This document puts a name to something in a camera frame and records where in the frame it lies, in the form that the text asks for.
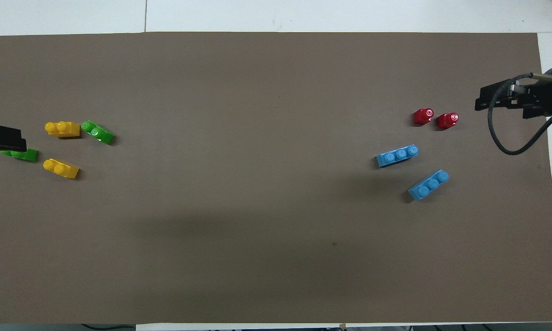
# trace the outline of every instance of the white table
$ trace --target white table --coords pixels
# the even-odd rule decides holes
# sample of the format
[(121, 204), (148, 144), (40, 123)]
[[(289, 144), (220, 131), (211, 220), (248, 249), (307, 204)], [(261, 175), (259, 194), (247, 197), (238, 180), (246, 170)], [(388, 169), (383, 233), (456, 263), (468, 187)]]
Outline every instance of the white table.
[[(552, 0), (0, 0), (0, 35), (145, 31), (537, 32), (542, 70), (552, 67)], [(548, 144), (552, 171), (552, 126)], [(138, 329), (276, 329), (339, 323), (160, 324)], [(347, 324), (367, 325), (399, 323)]]

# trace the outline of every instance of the brown paper sheet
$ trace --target brown paper sheet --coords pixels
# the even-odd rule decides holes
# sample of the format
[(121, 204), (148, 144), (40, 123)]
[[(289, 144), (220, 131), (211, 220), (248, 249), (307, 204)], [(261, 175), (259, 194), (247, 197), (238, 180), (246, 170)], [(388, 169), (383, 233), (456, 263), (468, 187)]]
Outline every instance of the brown paper sheet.
[[(473, 109), (539, 70), (535, 34), (0, 36), (0, 124), (40, 151), (0, 155), (0, 323), (552, 320), (546, 139), (505, 155)], [(495, 113), (511, 148), (542, 122)]]

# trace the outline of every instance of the black cable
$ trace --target black cable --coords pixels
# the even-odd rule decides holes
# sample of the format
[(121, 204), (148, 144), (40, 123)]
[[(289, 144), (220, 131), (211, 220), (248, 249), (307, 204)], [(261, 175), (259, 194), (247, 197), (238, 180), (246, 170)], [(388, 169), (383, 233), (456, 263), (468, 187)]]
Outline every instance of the black cable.
[(495, 134), (495, 128), (493, 127), (493, 108), (495, 107), (495, 104), (497, 103), (497, 99), (499, 98), (501, 93), (508, 86), (513, 84), (515, 81), (520, 80), (522, 78), (532, 78), (532, 75), (533, 74), (531, 74), (531, 73), (530, 74), (523, 74), (523, 75), (519, 75), (519, 76), (513, 77), (513, 78), (505, 81), (503, 84), (501, 84), (501, 86), (499, 86), (499, 88), (494, 93), (493, 98), (491, 98), (491, 101), (489, 103), (489, 110), (487, 112), (487, 118), (488, 118), (488, 122), (489, 122), (489, 132), (491, 134), (491, 137), (493, 138), (493, 141), (497, 145), (497, 147), (499, 147), (499, 149), (507, 155), (519, 155), (519, 154), (527, 151), (540, 138), (540, 136), (548, 129), (548, 126), (550, 126), (552, 124), (552, 116), (551, 116), (546, 121), (546, 123), (544, 123), (543, 126), (541, 126), (541, 128), (539, 128), (539, 130), (537, 130), (537, 132), (533, 135), (533, 137), (524, 146), (522, 146), (522, 148), (517, 149), (515, 151), (510, 151), (509, 149), (506, 149), (503, 146), (503, 144), (501, 144), (501, 142), (497, 138), (497, 135)]
[(85, 327), (91, 330), (135, 329), (133, 325), (116, 325), (116, 326), (110, 326), (110, 327), (95, 327), (87, 324), (82, 324), (82, 325), (84, 325)]

